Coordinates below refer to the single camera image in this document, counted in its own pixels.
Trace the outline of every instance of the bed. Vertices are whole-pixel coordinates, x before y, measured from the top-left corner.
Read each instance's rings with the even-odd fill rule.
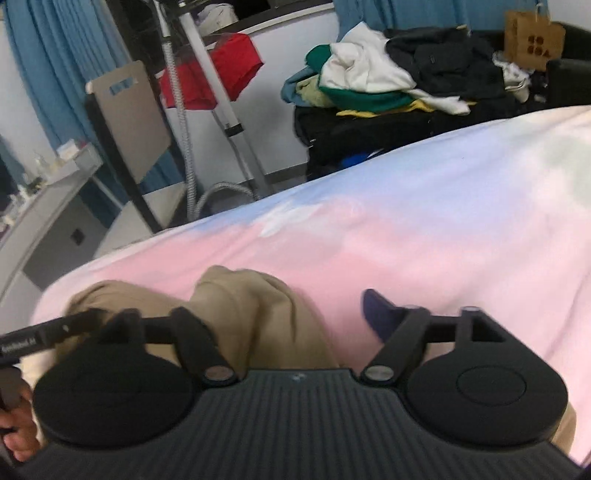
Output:
[[[187,299],[213,264],[285,281],[354,369],[380,348],[364,289],[437,314],[480,306],[561,373],[571,455],[591,450],[591,107],[450,132],[164,232],[63,277],[32,321],[108,279]]]

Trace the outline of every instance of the gray panel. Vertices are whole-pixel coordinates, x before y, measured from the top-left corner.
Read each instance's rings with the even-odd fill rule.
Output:
[[[549,443],[496,453],[446,443],[396,393],[339,370],[254,371],[207,391],[181,425],[143,446],[54,445],[21,472],[30,480],[566,480],[579,468]]]
[[[140,61],[92,82],[100,110],[136,183],[166,152],[171,139]]]

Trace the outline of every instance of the brown paper bag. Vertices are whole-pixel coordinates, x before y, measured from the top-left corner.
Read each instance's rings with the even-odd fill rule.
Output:
[[[505,13],[505,56],[525,69],[545,72],[546,62],[559,59],[564,48],[564,27],[537,12]]]

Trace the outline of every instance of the khaki pants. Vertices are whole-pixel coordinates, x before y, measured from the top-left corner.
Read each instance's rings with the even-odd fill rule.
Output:
[[[221,354],[239,375],[249,368],[314,369],[339,366],[330,351],[319,319],[287,285],[252,270],[212,267],[197,283],[190,300],[182,301],[119,281],[104,281],[74,296],[65,314],[92,308],[104,310],[104,321],[125,309],[143,317],[161,317],[185,307],[216,336]],[[23,359],[25,380],[34,386],[56,361],[83,338],[58,345],[54,354]],[[148,345],[150,353],[177,363],[171,346]],[[569,404],[553,437],[568,453],[574,439],[576,414]]]

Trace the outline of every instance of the electrical outlet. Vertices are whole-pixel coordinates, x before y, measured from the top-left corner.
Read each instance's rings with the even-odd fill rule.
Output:
[[[72,239],[72,241],[77,245],[77,246],[81,246],[82,242],[85,240],[86,235],[82,232],[82,230],[80,230],[79,228],[77,228],[76,230],[74,230],[74,233],[72,233],[70,235],[70,238]]]

